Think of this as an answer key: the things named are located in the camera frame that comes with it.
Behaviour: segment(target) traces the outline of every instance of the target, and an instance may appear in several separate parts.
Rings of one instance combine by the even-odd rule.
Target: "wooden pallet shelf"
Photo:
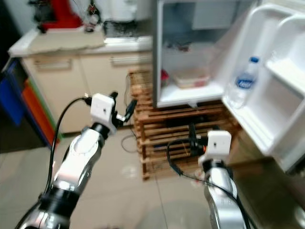
[[[171,171],[166,157],[167,144],[188,138],[190,122],[195,123],[200,136],[206,136],[214,126],[228,130],[233,138],[240,130],[221,101],[202,103],[197,108],[186,105],[153,108],[149,71],[130,72],[130,85],[132,98],[138,100],[133,118],[143,179]],[[198,168],[197,158],[190,156],[188,143],[171,146],[171,158],[182,168]]]

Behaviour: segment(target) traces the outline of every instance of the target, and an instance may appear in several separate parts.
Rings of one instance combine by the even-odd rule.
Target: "plastic food container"
[[[180,88],[203,87],[208,84],[210,75],[205,68],[187,69],[172,73],[172,77]]]

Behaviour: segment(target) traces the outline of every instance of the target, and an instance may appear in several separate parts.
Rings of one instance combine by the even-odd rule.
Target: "floor tile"
[[[0,168],[0,214],[27,209],[46,184],[47,148],[8,153]]]
[[[296,202],[286,190],[283,172],[274,161],[264,163],[260,174],[236,178],[241,200],[251,206],[254,220],[265,229],[298,229]]]
[[[7,154],[0,154],[0,168]]]
[[[166,229],[156,185],[79,201],[71,217],[73,229]]]
[[[212,228],[202,185],[183,177],[157,182],[169,229]]]
[[[24,211],[10,212],[0,214],[0,228],[1,229],[13,229],[17,226],[19,220],[24,215]]]
[[[242,162],[250,162],[264,158],[255,143],[246,134],[241,131],[238,137],[232,142],[232,149],[228,157],[228,164],[238,164]]]
[[[92,176],[81,198],[90,198],[119,192],[130,188],[142,188],[154,183],[154,178],[143,182],[141,164],[137,153],[127,153],[121,147],[121,140],[130,135],[130,130],[120,130],[116,136],[110,136],[102,149],[101,158],[93,168]],[[130,138],[124,142],[128,149],[136,147],[136,141]]]

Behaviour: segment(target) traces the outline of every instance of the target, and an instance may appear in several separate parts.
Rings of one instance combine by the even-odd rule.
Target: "drawer handle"
[[[72,60],[62,61],[62,62],[48,62],[43,63],[40,61],[35,61],[35,67],[38,70],[67,70],[71,68]]]
[[[131,56],[131,57],[111,57],[112,65],[131,65],[131,64],[146,64],[152,62],[152,57],[147,56]]]

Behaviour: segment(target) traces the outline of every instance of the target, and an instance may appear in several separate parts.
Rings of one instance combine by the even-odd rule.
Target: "red appliance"
[[[69,0],[32,0],[29,4],[35,6],[34,19],[42,32],[48,29],[78,28],[82,24],[80,17],[72,11]]]
[[[72,12],[69,0],[51,0],[51,4],[56,21],[42,23],[44,29],[78,28],[81,26],[81,19]]]

